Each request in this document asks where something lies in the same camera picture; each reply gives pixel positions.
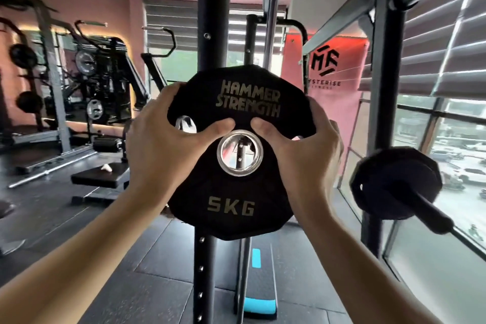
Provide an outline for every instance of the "red banner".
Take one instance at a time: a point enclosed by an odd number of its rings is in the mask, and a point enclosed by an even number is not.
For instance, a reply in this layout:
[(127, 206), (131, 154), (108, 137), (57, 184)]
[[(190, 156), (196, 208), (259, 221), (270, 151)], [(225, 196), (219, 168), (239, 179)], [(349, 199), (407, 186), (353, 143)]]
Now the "red banner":
[(309, 57), (309, 89), (345, 93), (358, 89), (368, 39), (337, 36)]

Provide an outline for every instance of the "black weight plate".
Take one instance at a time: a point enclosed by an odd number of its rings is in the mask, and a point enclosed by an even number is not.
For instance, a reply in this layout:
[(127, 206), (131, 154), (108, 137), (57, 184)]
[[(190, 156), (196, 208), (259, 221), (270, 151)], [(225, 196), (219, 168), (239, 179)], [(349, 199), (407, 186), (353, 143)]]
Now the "black weight plate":
[(42, 98), (32, 91), (24, 91), (15, 99), (15, 105), (25, 113), (40, 113), (44, 102)]
[(349, 185), (361, 210), (384, 220), (402, 220), (414, 213), (387, 191), (398, 180), (433, 203), (442, 189), (437, 163), (410, 147), (380, 150), (356, 165)]
[[(302, 91), (255, 65), (196, 74), (180, 88), (167, 117), (174, 125), (183, 115), (194, 121), (198, 132), (228, 117), (235, 120), (235, 130), (253, 132), (250, 121), (258, 116), (287, 138), (315, 133)], [(216, 157), (219, 140), (211, 144), (169, 201), (174, 215), (224, 240), (280, 229), (293, 213), (275, 154), (266, 141), (261, 142), (261, 165), (244, 177), (227, 174)]]
[(29, 69), (37, 65), (37, 55), (31, 47), (24, 44), (14, 44), (8, 50), (11, 61), (19, 68)]

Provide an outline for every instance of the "hand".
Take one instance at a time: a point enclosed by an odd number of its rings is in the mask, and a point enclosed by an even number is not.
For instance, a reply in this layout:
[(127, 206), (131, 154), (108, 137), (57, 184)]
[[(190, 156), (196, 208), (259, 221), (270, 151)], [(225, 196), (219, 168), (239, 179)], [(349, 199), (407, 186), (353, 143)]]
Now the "hand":
[(175, 83), (165, 87), (156, 100), (149, 101), (130, 127), (126, 137), (130, 187), (170, 192), (170, 197), (208, 146), (235, 126), (233, 119), (226, 118), (199, 133), (176, 129), (167, 120), (167, 111), (180, 86)]
[(317, 132), (302, 140), (284, 137), (271, 123), (253, 118), (253, 130), (272, 147), (294, 214), (312, 212), (314, 203), (330, 192), (343, 153), (343, 142), (336, 122), (329, 120), (324, 110), (309, 97)]

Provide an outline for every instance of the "forearm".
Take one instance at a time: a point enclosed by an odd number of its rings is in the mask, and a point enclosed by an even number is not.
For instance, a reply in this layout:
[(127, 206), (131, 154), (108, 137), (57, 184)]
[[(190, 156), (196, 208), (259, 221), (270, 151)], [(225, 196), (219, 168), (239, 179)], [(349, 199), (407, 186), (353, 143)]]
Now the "forearm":
[(326, 200), (313, 205), (312, 213), (297, 219), (354, 324), (440, 323), (349, 234)]
[(77, 323), (126, 252), (160, 213), (159, 203), (147, 202), (147, 198), (159, 197), (156, 195), (160, 193), (129, 188), (80, 233), (3, 286), (2, 322)]

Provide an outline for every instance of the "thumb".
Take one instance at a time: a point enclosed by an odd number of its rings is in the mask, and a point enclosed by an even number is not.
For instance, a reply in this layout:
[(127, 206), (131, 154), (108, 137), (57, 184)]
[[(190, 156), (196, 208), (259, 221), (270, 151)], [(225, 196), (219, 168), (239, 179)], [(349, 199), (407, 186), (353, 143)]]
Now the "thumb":
[(228, 134), (235, 127), (235, 121), (232, 118), (222, 119), (214, 122), (204, 131), (198, 133), (196, 136), (206, 146), (216, 141), (218, 138)]
[(264, 138), (275, 152), (286, 140), (288, 140), (275, 128), (273, 124), (263, 120), (262, 118), (255, 117), (251, 120), (250, 124), (257, 135)]

